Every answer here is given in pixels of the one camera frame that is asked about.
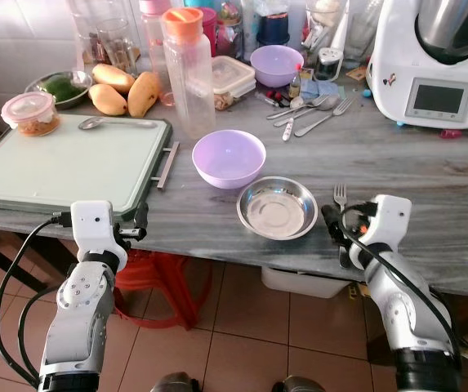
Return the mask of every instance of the metal bowl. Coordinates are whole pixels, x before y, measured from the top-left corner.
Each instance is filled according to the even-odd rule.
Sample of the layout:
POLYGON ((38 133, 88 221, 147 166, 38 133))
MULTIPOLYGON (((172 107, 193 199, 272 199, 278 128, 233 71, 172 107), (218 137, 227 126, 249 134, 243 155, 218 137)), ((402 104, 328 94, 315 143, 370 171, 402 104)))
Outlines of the metal bowl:
POLYGON ((243 225, 277 240, 299 238, 317 221, 314 195, 302 184, 284 177, 264 177, 243 189, 237 199, 243 225))
POLYGON ((29 91, 43 91, 43 84, 52 76, 65 76, 67 77, 70 82, 75 86, 83 89, 83 92, 77 96, 70 98, 69 100, 62 100, 61 102, 56 102, 56 108, 59 110, 64 110, 68 108, 72 108, 73 106, 79 105, 85 95, 88 93, 88 89, 91 87, 93 81, 92 76, 89 73, 83 71, 64 71, 64 72, 54 72, 50 73, 47 76, 43 76, 42 78, 34 80, 30 83, 27 88, 25 88, 25 92, 29 91))

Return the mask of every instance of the purple bowl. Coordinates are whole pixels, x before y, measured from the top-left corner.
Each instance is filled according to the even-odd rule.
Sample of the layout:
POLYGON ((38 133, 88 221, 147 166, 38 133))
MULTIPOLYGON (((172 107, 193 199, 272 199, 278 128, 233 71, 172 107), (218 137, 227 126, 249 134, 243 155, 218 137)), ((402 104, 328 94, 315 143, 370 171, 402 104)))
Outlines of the purple bowl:
POLYGON ((283 45, 260 47, 250 56, 256 79, 267 87, 282 87, 296 75, 296 65, 305 63, 301 53, 283 45))
POLYGON ((266 149, 254 135, 235 130, 216 131, 194 147, 192 161, 199 175, 221 189, 241 188, 256 178, 266 160, 266 149))

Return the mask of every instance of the cutting board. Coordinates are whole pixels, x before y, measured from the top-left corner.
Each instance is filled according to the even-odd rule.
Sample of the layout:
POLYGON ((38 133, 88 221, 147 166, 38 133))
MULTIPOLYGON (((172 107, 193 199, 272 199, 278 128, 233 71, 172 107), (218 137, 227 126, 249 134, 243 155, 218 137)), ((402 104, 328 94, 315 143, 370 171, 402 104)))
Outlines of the cutting board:
POLYGON ((90 116, 62 114, 52 133, 27 137, 17 130, 0 138, 0 208, 68 211, 76 200, 109 200, 114 214, 130 219, 155 174, 170 124, 156 128, 102 124, 81 131, 90 116))

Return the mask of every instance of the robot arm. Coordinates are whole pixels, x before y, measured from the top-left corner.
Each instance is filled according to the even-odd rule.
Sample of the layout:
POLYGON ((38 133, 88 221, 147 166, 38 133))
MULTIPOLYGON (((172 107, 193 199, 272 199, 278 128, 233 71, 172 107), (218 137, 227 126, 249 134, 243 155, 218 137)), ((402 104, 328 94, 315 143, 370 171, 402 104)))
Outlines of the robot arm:
POLYGON ((330 207, 324 206, 322 210, 331 236, 346 246, 355 267, 364 270, 395 356, 399 390, 458 391, 460 352, 449 336, 450 314, 431 293, 424 278, 398 254, 399 242, 408 229, 411 202, 406 198, 378 195, 365 206, 366 215, 361 217, 357 230, 359 238, 346 229, 339 230, 341 219, 337 219, 338 227, 334 225, 330 207), (343 238, 343 231, 353 239, 343 238))
POLYGON ((43 392, 97 390, 115 274, 127 263, 122 238, 145 236, 144 229, 118 234, 109 202, 76 202, 70 210, 79 263, 57 292, 57 314, 39 372, 38 390, 43 392))

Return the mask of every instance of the gray countertop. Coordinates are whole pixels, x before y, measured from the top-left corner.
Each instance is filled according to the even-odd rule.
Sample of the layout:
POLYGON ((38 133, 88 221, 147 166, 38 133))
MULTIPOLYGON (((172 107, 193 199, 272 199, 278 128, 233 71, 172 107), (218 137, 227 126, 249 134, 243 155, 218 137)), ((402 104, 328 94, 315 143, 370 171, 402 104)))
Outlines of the gray countertop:
MULTIPOLYGON (((351 87, 346 91, 353 94, 351 87)), ((400 251, 435 288, 468 295, 468 131, 462 138, 443 140, 438 130, 397 127, 372 100, 359 97, 343 116, 284 143, 283 129, 265 120, 273 110, 250 97, 217 112, 216 129, 241 129, 259 137, 267 149, 261 176, 301 182, 319 207, 332 203, 338 182, 347 184, 349 203, 376 194, 411 199, 412 216, 400 251)), ((97 114, 89 104, 70 113, 97 114)), ((295 127, 322 115, 306 115, 295 127)), ((215 189, 199 177, 191 160, 194 142, 181 132, 175 110, 157 104, 148 117, 172 123, 173 140, 181 141, 181 151, 165 191, 150 190, 148 236, 133 247, 363 280, 361 271, 339 266, 337 248, 320 214, 306 236, 292 241, 272 241, 247 231, 235 208, 239 190, 215 189)), ((0 210, 3 230, 28 233, 44 220, 43 214, 0 210)), ((47 228, 42 234, 72 238, 71 231, 62 228, 47 228)))

